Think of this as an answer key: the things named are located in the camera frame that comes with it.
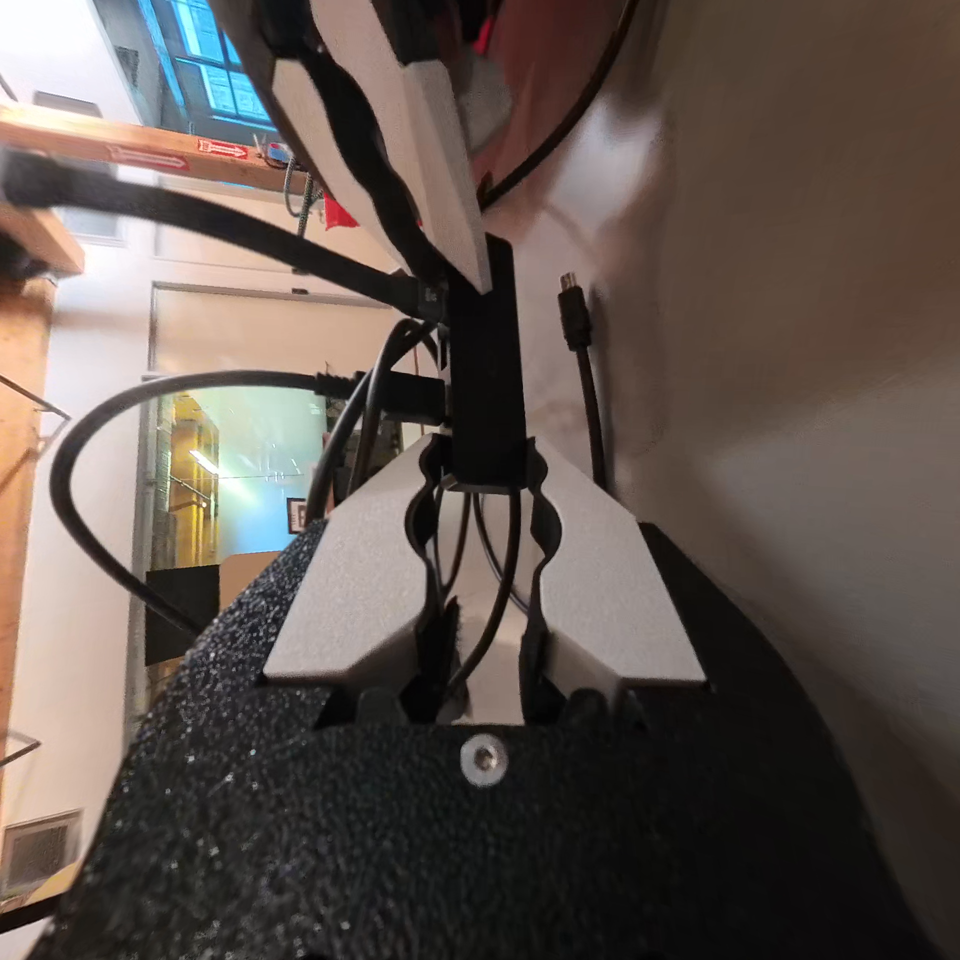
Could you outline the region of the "wall air vent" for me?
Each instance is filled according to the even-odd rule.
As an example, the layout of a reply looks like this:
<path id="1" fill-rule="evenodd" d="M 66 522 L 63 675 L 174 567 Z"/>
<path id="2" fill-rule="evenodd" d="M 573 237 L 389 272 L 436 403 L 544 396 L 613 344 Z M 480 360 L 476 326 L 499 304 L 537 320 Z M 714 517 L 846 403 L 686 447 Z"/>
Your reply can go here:
<path id="1" fill-rule="evenodd" d="M 81 849 L 83 810 L 8 825 L 2 833 L 1 898 L 38 889 L 74 863 Z"/>

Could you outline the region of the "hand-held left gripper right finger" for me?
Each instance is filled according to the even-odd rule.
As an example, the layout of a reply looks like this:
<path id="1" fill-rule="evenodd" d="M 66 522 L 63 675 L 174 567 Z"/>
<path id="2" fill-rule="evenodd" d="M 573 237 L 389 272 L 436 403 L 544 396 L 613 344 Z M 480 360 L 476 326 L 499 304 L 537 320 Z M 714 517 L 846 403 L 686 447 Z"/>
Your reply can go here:
<path id="1" fill-rule="evenodd" d="M 553 445 L 531 441 L 534 569 L 519 655 L 522 698 L 698 688 L 706 674 L 640 523 Z"/>

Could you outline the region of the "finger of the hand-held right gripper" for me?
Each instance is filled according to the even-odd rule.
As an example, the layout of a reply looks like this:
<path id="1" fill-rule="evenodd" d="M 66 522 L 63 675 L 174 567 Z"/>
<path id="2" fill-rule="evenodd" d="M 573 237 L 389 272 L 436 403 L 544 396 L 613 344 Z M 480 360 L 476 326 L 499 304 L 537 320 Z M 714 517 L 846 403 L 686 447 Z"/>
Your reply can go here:
<path id="1" fill-rule="evenodd" d="M 411 274 L 421 272 L 421 229 L 409 197 L 377 139 L 364 124 L 363 107 L 334 89 L 327 106 L 308 66 L 320 67 L 320 78 L 345 77 L 322 58 L 279 57 L 274 62 L 270 92 L 297 142 L 296 153 L 324 184 L 326 192 L 395 262 Z"/>
<path id="2" fill-rule="evenodd" d="M 414 224 L 478 293 L 491 265 L 450 74 L 428 25 L 401 3 L 314 1 L 311 13 L 333 60 L 358 84 L 392 171 L 414 204 Z"/>

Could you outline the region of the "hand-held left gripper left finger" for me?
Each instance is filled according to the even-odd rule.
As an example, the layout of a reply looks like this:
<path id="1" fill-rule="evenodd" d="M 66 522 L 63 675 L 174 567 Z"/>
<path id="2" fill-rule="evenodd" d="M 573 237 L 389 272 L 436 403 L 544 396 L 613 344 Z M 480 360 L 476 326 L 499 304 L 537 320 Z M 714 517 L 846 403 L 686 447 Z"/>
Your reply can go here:
<path id="1" fill-rule="evenodd" d="M 269 684 L 351 695 L 447 684 L 456 628 L 431 546 L 448 441 L 426 434 L 327 517 L 263 668 Z"/>

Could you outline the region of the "glass partition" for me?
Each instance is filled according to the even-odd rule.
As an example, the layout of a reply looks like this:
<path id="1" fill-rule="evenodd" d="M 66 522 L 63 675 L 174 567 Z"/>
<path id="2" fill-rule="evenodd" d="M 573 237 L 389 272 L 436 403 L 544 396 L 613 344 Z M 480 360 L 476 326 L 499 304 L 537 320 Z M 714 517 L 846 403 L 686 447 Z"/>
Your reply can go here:
<path id="1" fill-rule="evenodd" d="M 142 406 L 147 571 L 220 565 L 282 551 L 289 501 L 306 499 L 328 430 L 306 390 L 180 390 Z"/>

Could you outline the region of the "wooden ceiling beam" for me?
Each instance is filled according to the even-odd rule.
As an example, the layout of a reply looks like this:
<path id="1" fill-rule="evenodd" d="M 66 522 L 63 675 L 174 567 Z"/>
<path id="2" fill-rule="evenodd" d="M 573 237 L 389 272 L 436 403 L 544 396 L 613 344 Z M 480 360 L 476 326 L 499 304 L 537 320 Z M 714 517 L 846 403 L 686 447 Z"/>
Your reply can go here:
<path id="1" fill-rule="evenodd" d="M 1 749 L 10 734 L 27 537 L 37 462 L 69 415 L 42 398 L 59 279 L 81 275 L 83 248 L 53 212 L 1 206 Z"/>

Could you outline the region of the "black usb hub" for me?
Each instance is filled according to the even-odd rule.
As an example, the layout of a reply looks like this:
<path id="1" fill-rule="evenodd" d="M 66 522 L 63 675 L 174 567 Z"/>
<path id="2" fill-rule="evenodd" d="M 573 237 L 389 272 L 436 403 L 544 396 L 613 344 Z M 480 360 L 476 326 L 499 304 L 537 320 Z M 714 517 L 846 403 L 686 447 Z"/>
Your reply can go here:
<path id="1" fill-rule="evenodd" d="M 487 233 L 492 286 L 450 289 L 448 466 L 455 484 L 477 494 L 526 487 L 527 424 L 514 253 Z"/>

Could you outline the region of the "wooden post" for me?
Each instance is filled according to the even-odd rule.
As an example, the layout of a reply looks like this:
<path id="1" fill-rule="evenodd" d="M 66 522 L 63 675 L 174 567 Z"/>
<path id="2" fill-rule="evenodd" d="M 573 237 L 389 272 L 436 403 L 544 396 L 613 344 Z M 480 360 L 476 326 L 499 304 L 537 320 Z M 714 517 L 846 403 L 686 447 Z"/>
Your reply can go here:
<path id="1" fill-rule="evenodd" d="M 254 147 L 30 104 L 1 105 L 3 145 L 282 194 L 285 168 Z"/>

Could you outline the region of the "large grid window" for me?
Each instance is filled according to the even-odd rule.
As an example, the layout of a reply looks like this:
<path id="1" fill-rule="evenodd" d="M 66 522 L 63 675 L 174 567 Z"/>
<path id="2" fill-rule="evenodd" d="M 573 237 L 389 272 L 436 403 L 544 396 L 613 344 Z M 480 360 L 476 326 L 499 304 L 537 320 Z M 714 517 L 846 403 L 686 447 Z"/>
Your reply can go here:
<path id="1" fill-rule="evenodd" d="M 94 1 L 145 126 L 253 145 L 277 128 L 206 1 Z"/>

